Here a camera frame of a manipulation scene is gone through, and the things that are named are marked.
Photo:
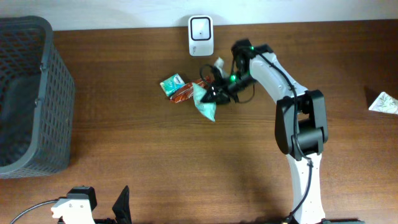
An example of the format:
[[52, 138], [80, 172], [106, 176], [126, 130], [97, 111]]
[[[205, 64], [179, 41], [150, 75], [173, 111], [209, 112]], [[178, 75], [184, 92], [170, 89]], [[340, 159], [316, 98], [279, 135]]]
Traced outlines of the orange brown snack wrapper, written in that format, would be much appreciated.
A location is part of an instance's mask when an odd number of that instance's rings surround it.
[[187, 83], [183, 87], [181, 87], [179, 90], [177, 90], [171, 97], [170, 101], [172, 103], [180, 103], [183, 101], [186, 101], [190, 99], [193, 96], [193, 84], [197, 84], [201, 86], [202, 88], [206, 87], [207, 83], [211, 83], [211, 78], [209, 76], [206, 76], [204, 78], [205, 80], [203, 81], [202, 79], [197, 79], [193, 82]]

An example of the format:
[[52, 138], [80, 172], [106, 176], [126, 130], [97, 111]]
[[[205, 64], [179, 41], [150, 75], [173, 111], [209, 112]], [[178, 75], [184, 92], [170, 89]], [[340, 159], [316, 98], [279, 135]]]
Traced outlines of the teal plastic pouch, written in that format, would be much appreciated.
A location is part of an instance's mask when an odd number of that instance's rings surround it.
[[193, 100], [197, 110], [210, 121], [215, 122], [216, 103], [203, 103], [201, 99], [206, 95], [206, 90], [200, 85], [193, 84]]

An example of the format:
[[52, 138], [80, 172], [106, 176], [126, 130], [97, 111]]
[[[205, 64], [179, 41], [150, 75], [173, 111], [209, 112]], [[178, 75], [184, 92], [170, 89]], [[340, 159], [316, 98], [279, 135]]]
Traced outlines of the green tissue pack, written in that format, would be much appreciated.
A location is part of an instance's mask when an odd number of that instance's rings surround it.
[[179, 74], [172, 75], [166, 80], [160, 82], [160, 87], [163, 89], [166, 96], [172, 96], [177, 90], [181, 89], [185, 82]]

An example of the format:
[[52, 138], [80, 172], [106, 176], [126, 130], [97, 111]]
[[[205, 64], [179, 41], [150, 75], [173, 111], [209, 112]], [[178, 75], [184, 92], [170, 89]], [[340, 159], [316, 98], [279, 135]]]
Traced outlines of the white bamboo print tube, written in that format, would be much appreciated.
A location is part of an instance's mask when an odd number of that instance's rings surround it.
[[369, 111], [376, 111], [387, 114], [397, 114], [398, 101], [394, 97], [388, 95], [385, 91], [381, 92], [379, 96], [373, 101], [368, 108]]

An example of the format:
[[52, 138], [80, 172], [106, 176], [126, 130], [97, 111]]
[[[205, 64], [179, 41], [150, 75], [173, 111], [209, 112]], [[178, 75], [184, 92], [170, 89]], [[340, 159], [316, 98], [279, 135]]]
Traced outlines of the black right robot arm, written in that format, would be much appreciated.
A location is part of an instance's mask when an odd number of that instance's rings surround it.
[[282, 223], [329, 223], [322, 205], [320, 164], [328, 140], [325, 97], [308, 90], [283, 68], [267, 45], [253, 46], [247, 39], [231, 48], [231, 71], [210, 65], [214, 81], [209, 83], [202, 103], [238, 102], [238, 93], [255, 83], [276, 104], [275, 140], [289, 163], [292, 179], [292, 211]]

